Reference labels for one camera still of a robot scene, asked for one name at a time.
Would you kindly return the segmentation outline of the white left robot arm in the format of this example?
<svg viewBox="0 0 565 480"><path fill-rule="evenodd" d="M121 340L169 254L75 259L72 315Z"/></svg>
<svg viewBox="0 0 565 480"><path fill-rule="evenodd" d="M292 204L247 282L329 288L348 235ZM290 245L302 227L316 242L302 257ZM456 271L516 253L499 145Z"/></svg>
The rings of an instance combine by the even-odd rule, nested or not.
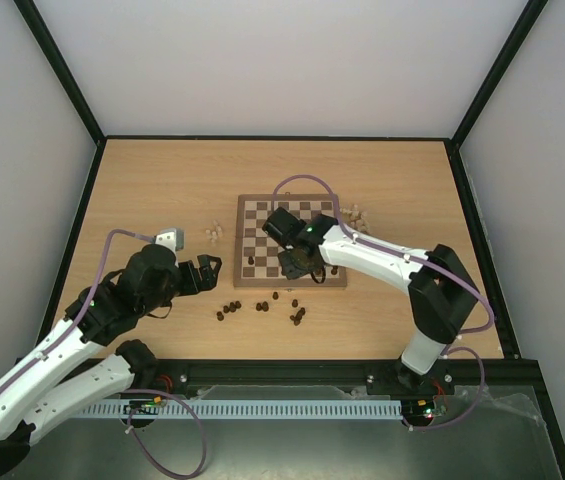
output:
<svg viewBox="0 0 565 480"><path fill-rule="evenodd" d="M221 266L220 258L207 254L180 262L174 249L150 244L125 268L82 290L64 318L0 378L0 476L73 414L110 395L150 386L158 361L140 340L125 341L94 367L72 372L141 318L171 309L174 298L214 289Z"/></svg>

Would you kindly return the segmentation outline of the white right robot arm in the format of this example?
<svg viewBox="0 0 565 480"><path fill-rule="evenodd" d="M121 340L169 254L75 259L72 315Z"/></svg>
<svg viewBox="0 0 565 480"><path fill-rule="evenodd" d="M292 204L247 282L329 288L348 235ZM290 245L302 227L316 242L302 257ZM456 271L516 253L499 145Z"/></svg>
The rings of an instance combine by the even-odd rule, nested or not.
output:
<svg viewBox="0 0 565 480"><path fill-rule="evenodd" d="M433 379L432 367L451 345L478 302L479 291L455 251L445 245L413 249L352 230L319 214L306 222L279 207L263 232L280 248L289 280L315 277L328 266L352 269L405 293L415 332L394 368L394 381L409 391Z"/></svg>

